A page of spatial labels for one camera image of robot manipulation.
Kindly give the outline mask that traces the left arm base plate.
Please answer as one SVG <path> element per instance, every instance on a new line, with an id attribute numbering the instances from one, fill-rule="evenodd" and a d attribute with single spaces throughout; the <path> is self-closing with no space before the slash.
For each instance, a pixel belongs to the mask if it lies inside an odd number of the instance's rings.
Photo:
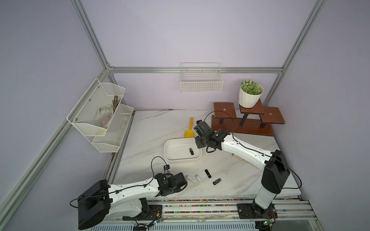
<path id="1" fill-rule="evenodd" d="M 149 205 L 147 207 L 143 207 L 141 209 L 141 212 L 131 218 L 131 217 L 128 217 L 128 216 L 123 216 L 122 217 L 122 220 L 125 220 L 125 221 L 140 221 L 140 220 L 154 220 L 155 218 L 158 218 L 158 214 L 162 214 L 162 209 L 163 209 L 163 206 L 162 205 Z"/>

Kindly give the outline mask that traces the black swivel usb drive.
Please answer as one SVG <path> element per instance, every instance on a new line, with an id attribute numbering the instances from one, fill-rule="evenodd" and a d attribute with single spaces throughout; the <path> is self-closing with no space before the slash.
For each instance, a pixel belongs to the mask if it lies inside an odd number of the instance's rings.
<path id="1" fill-rule="evenodd" d="M 213 185 L 217 185 L 218 183 L 220 183 L 221 182 L 221 178 L 218 178 L 218 179 L 216 179 L 214 182 L 213 182 Z"/>

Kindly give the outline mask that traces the white plastic storage box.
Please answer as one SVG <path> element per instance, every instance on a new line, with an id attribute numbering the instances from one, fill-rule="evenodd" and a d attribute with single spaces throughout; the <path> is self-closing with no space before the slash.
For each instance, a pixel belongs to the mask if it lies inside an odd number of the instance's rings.
<path id="1" fill-rule="evenodd" d="M 178 138 L 168 140 L 164 144 L 164 157 L 169 162 L 188 162 L 196 161 L 202 156 L 202 149 L 198 149 L 195 138 Z"/>

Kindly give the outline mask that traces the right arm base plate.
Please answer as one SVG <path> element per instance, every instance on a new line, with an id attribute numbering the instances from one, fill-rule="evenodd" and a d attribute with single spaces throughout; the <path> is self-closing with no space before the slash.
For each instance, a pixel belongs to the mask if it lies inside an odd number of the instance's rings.
<path id="1" fill-rule="evenodd" d="M 278 217 L 275 205 L 271 203 L 267 209 L 260 208 L 257 204 L 237 204 L 240 219 L 275 219 Z"/>

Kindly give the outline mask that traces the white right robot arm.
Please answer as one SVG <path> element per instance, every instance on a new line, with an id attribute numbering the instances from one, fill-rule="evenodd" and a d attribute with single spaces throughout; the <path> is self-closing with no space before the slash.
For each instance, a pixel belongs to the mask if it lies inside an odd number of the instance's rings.
<path id="1" fill-rule="evenodd" d="M 211 148 L 212 151 L 229 152 L 262 171 L 262 186 L 252 205 L 255 209 L 266 211 L 274 198 L 281 193 L 291 174 L 285 155 L 280 150 L 270 152 L 255 147 L 223 129 L 215 131 L 202 120 L 196 122 L 194 130 L 198 134 L 195 141 L 199 149 Z"/>

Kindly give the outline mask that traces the glossy black usb drive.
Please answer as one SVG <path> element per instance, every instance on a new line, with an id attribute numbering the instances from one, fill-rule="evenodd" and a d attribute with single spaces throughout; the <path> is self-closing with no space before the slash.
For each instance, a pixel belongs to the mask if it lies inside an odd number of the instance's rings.
<path id="1" fill-rule="evenodd" d="M 208 169 L 205 169 L 205 173 L 206 173 L 206 175 L 207 175 L 207 177 L 210 179 L 212 176 L 211 176 L 211 174 L 210 174 L 210 172 L 208 171 Z"/>

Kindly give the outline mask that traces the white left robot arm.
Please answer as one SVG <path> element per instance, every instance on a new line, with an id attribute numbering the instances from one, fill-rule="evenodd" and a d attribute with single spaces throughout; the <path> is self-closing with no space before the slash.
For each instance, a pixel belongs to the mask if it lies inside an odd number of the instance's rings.
<path id="1" fill-rule="evenodd" d="M 149 200 L 183 191 L 184 174 L 158 173 L 153 178 L 129 184 L 100 180 L 77 198 L 78 229 L 86 230 L 104 219 L 145 220 L 153 216 Z"/>

